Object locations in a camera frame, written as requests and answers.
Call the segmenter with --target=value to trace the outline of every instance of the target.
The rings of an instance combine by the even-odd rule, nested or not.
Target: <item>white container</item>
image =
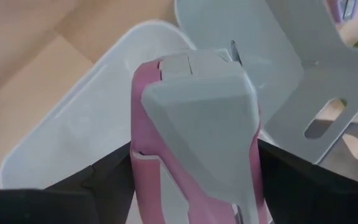
[[[129,142],[135,70],[188,49],[195,47],[167,22],[133,27],[5,157],[0,188],[44,189]]]

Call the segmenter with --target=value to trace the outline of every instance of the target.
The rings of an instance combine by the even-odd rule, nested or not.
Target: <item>light wood surface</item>
[[[133,25],[147,19],[176,23],[171,0],[15,3],[0,0],[0,163]],[[353,44],[358,39],[358,13],[337,28]],[[328,117],[340,109],[333,106]]]

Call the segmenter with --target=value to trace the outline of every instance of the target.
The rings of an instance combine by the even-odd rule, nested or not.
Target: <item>slotted hole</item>
[[[335,98],[328,101],[324,108],[316,115],[314,120],[310,123],[305,131],[305,137],[307,139],[318,139],[321,138],[328,128],[333,124],[322,126],[318,121],[330,120],[335,121],[345,108],[346,100]]]

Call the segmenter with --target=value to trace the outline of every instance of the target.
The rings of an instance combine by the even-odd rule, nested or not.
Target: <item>pink plastic casing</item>
[[[142,64],[132,80],[131,99],[131,161],[139,211],[144,224],[165,224],[161,203],[160,160],[139,159],[134,153],[159,156],[189,203],[190,224],[236,224],[232,205],[207,196],[195,179],[188,174],[174,157],[147,116],[141,103],[142,92],[151,83],[161,81],[160,61]],[[260,224],[267,224],[267,210],[262,195],[257,134],[250,149],[250,165],[254,181]]]

